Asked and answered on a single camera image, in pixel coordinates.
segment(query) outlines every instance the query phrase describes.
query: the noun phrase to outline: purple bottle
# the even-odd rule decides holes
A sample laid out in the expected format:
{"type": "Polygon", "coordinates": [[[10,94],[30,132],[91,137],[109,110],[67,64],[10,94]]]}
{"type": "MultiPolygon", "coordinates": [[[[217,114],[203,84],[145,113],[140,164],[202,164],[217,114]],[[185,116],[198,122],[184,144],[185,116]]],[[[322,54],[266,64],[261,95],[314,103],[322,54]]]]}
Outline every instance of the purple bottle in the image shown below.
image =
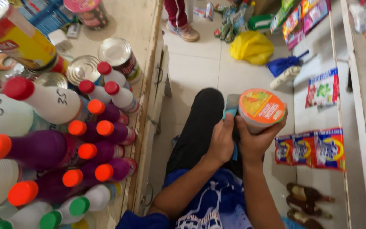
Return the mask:
{"type": "Polygon", "coordinates": [[[84,160],[77,150],[79,139],[56,130],[39,130],[23,137],[0,134],[0,159],[12,159],[38,171],[77,166],[84,160]]]}
{"type": "Polygon", "coordinates": [[[97,133],[97,123],[84,123],[79,120],[69,124],[69,133],[79,136],[81,140],[88,143],[96,143],[103,140],[103,136],[97,133]]]}
{"type": "Polygon", "coordinates": [[[122,158],[125,153],[125,147],[114,145],[107,141],[98,143],[84,143],[79,148],[79,157],[85,160],[91,160],[99,164],[109,162],[114,158],[122,158]]]}
{"type": "Polygon", "coordinates": [[[16,183],[8,193],[8,201],[13,206],[29,204],[33,200],[48,203],[61,203],[78,191],[82,186],[66,187],[62,178],[66,169],[57,169],[41,176],[36,181],[28,180],[16,183]]]}
{"type": "Polygon", "coordinates": [[[63,184],[67,187],[81,185],[83,187],[92,187],[98,185],[101,181],[97,180],[94,172],[100,164],[89,161],[79,169],[68,170],[63,175],[63,184]]]}
{"type": "Polygon", "coordinates": [[[89,112],[97,115],[97,122],[107,120],[110,122],[120,122],[128,125],[129,118],[114,104],[104,104],[98,99],[93,99],[88,103],[89,112]]]}
{"type": "Polygon", "coordinates": [[[115,158],[96,169],[96,178],[99,181],[121,181],[132,176],[136,171],[136,162],[130,158],[115,158]]]}
{"type": "Polygon", "coordinates": [[[119,122],[101,121],[97,124],[97,132],[109,143],[118,145],[132,145],[136,138],[133,129],[119,122]]]}

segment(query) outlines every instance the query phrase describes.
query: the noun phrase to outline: red bottle cap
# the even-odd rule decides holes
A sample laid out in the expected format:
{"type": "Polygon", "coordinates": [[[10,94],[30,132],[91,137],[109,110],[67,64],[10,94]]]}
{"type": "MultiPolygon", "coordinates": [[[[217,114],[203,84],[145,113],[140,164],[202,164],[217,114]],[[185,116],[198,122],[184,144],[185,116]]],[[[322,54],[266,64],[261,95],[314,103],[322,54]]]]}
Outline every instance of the red bottle cap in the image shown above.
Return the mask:
{"type": "Polygon", "coordinates": [[[82,91],[86,94],[92,93],[95,88],[96,88],[96,86],[94,85],[94,83],[89,80],[83,80],[79,84],[80,91],[82,91]]]}
{"type": "Polygon", "coordinates": [[[71,169],[63,175],[63,184],[66,187],[74,187],[83,180],[83,172],[79,169],[71,169]]]}
{"type": "Polygon", "coordinates": [[[97,154],[97,147],[91,143],[84,143],[79,147],[79,157],[81,159],[89,160],[97,154]]]}
{"type": "Polygon", "coordinates": [[[13,206],[29,204],[36,198],[39,187],[33,180],[16,183],[8,193],[8,201],[13,206]]]}
{"type": "Polygon", "coordinates": [[[114,174],[114,169],[110,164],[102,164],[96,168],[96,178],[99,181],[109,180],[114,174]]]}
{"type": "Polygon", "coordinates": [[[114,131],[114,125],[107,120],[103,120],[97,124],[96,129],[100,135],[108,136],[108,135],[112,134],[112,132],[114,131]]]}
{"type": "Polygon", "coordinates": [[[81,136],[87,131],[87,125],[79,120],[74,120],[69,124],[69,133],[76,136],[81,136]]]}
{"type": "Polygon", "coordinates": [[[111,65],[109,65],[108,62],[100,62],[97,65],[97,71],[101,74],[101,75],[108,75],[111,73],[112,71],[112,67],[111,65]]]}
{"type": "Polygon", "coordinates": [[[98,99],[93,99],[88,103],[89,112],[100,115],[105,111],[105,104],[98,99]]]}
{"type": "Polygon", "coordinates": [[[3,92],[9,98],[15,100],[24,100],[29,98],[33,94],[34,90],[35,85],[32,81],[18,76],[10,78],[5,83],[3,92]]]}
{"type": "Polygon", "coordinates": [[[104,90],[109,95],[115,95],[115,94],[117,94],[119,92],[119,85],[117,83],[115,83],[114,81],[108,81],[104,85],[104,90]]]}

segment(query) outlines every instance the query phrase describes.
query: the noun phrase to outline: hand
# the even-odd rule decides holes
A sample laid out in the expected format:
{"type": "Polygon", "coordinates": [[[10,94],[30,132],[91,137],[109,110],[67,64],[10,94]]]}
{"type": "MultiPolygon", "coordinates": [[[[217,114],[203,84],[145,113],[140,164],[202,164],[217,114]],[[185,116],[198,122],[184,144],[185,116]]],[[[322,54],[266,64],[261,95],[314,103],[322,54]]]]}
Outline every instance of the hand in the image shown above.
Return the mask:
{"type": "Polygon", "coordinates": [[[214,165],[220,167],[231,159],[234,152],[233,128],[234,118],[230,113],[226,113],[225,120],[223,121],[221,119],[214,126],[209,150],[203,157],[205,161],[212,162],[214,165]]]}
{"type": "Polygon", "coordinates": [[[242,163],[244,165],[247,166],[261,165],[262,156],[265,154],[265,151],[269,148],[275,136],[286,125],[286,120],[287,120],[287,109],[282,121],[267,128],[259,135],[251,135],[248,132],[247,124],[245,123],[244,119],[239,115],[236,116],[237,128],[240,132],[240,138],[241,138],[239,148],[242,156],[242,163]]]}

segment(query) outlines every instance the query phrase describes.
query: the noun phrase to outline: green bottle cap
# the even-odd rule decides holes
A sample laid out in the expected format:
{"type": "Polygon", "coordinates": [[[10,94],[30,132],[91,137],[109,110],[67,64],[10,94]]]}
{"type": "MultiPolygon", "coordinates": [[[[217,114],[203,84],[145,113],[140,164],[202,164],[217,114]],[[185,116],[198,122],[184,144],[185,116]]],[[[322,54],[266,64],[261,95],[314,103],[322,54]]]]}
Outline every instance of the green bottle cap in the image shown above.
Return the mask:
{"type": "Polygon", "coordinates": [[[62,216],[57,210],[53,210],[44,216],[39,221],[39,227],[43,229],[57,229],[61,223],[62,216]]]}
{"type": "Polygon", "coordinates": [[[2,220],[0,221],[0,229],[13,229],[13,226],[11,222],[2,220]]]}
{"type": "Polygon", "coordinates": [[[90,201],[84,196],[78,197],[70,204],[70,214],[81,216],[90,208],[90,201]]]}

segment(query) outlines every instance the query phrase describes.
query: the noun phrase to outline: sneaker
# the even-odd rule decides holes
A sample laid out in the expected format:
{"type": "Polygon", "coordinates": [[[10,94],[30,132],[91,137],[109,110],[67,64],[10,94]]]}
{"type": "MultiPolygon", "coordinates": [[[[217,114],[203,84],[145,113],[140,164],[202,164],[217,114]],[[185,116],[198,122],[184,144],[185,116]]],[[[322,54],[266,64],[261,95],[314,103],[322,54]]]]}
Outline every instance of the sneaker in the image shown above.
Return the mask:
{"type": "Polygon", "coordinates": [[[171,33],[178,35],[179,37],[181,37],[181,39],[187,42],[195,42],[200,39],[200,34],[195,29],[193,29],[188,23],[181,28],[177,28],[171,25],[170,22],[168,21],[166,27],[171,33]]]}

